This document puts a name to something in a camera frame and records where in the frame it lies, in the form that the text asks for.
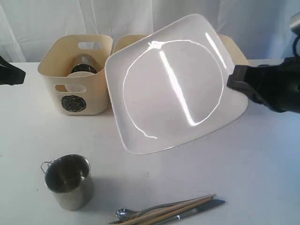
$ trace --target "mug handle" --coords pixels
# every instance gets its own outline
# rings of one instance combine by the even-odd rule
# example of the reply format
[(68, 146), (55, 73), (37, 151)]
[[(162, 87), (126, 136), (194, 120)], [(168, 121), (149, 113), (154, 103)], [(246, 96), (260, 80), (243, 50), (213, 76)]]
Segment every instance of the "mug handle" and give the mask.
[(49, 164), (52, 164), (52, 163), (54, 163), (54, 160), (50, 160), (50, 161), (44, 161), (44, 162), (42, 162), (42, 164), (41, 164), (41, 170), (43, 171), (43, 173), (46, 173), (46, 171), (43, 169), (43, 165), (45, 164), (45, 163), (47, 163), (47, 165), (48, 165), (48, 167), (49, 167)]

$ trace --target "knife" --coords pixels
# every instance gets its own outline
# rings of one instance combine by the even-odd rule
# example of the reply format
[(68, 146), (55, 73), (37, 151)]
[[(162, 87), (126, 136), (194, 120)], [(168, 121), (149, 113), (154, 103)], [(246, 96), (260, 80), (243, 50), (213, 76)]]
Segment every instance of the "knife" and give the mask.
[(185, 211), (183, 213), (180, 213), (176, 216), (173, 216), (173, 217), (170, 217), (168, 219), (164, 219), (160, 222), (157, 222), (153, 225), (164, 225), (164, 224), (168, 224), (170, 222), (174, 222), (176, 220), (180, 220), (180, 219), (183, 219), (183, 218), (186, 218), (186, 217), (190, 217), (192, 215), (195, 215), (195, 214), (198, 214), (200, 212), (204, 212), (204, 211), (207, 211), (207, 210), (210, 210), (210, 209), (213, 209), (221, 204), (225, 203), (225, 201), (223, 200), (218, 200), (218, 199), (213, 199), (207, 203), (204, 203), (202, 205), (199, 205), (191, 210), (188, 210), (188, 211)]

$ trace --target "cup rim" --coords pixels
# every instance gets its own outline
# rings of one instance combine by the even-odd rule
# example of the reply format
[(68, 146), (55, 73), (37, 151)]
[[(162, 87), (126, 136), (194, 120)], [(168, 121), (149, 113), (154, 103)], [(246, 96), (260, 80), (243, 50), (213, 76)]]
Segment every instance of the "cup rim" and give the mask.
[[(66, 158), (66, 157), (73, 157), (73, 156), (83, 158), (83, 159), (87, 162), (87, 165), (88, 165), (88, 167), (89, 167), (88, 175), (80, 182), (80, 184), (79, 184), (76, 188), (74, 188), (74, 189), (72, 189), (72, 190), (65, 191), (65, 192), (60, 192), (60, 191), (55, 191), (55, 190), (53, 190), (52, 188), (50, 188), (50, 187), (47, 185), (47, 182), (46, 182), (46, 177), (47, 177), (47, 174), (48, 174), (50, 168), (51, 168), (55, 163), (59, 162), (60, 160), (63, 160), (63, 159)], [(64, 156), (62, 156), (62, 157), (60, 157), (60, 158), (54, 160), (54, 162), (50, 164), (49, 168), (47, 169), (47, 171), (46, 171), (46, 173), (45, 173), (45, 178), (44, 178), (44, 180), (45, 180), (45, 184), (46, 184), (47, 188), (48, 188), (50, 191), (52, 191), (52, 192), (54, 192), (54, 193), (57, 193), (57, 194), (63, 194), (63, 193), (69, 193), (69, 192), (72, 192), (72, 191), (76, 190), (77, 188), (79, 188), (89, 176), (90, 176), (90, 162), (87, 160), (87, 158), (84, 157), (84, 156), (78, 155), (78, 154), (68, 154), (68, 155), (64, 155)]]

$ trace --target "spoon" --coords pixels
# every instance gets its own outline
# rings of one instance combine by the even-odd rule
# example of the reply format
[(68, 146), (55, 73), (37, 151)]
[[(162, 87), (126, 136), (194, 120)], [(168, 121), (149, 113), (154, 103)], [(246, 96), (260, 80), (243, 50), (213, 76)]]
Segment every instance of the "spoon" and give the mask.
[(121, 221), (128, 221), (131, 219), (134, 219), (136, 217), (139, 217), (140, 215), (152, 211), (152, 210), (156, 210), (156, 209), (160, 209), (160, 208), (165, 208), (165, 207), (169, 207), (169, 206), (174, 206), (177, 205), (179, 203), (184, 203), (185, 201), (181, 201), (181, 202), (173, 202), (173, 203), (167, 203), (167, 204), (162, 204), (162, 205), (156, 205), (153, 207), (150, 207), (148, 209), (142, 210), (142, 211), (134, 211), (134, 210), (128, 210), (128, 209), (117, 209), (116, 210), (116, 216), (119, 218), (119, 220)]

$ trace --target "metal container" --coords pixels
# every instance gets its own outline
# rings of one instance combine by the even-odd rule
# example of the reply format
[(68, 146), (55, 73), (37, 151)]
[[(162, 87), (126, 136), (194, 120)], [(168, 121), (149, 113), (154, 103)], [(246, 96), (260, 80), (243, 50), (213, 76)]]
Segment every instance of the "metal container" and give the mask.
[[(43, 164), (48, 164), (45, 172)], [(90, 164), (80, 155), (66, 155), (54, 161), (41, 164), (45, 173), (46, 186), (60, 204), (67, 210), (76, 210), (90, 201), (94, 185), (90, 177)]]

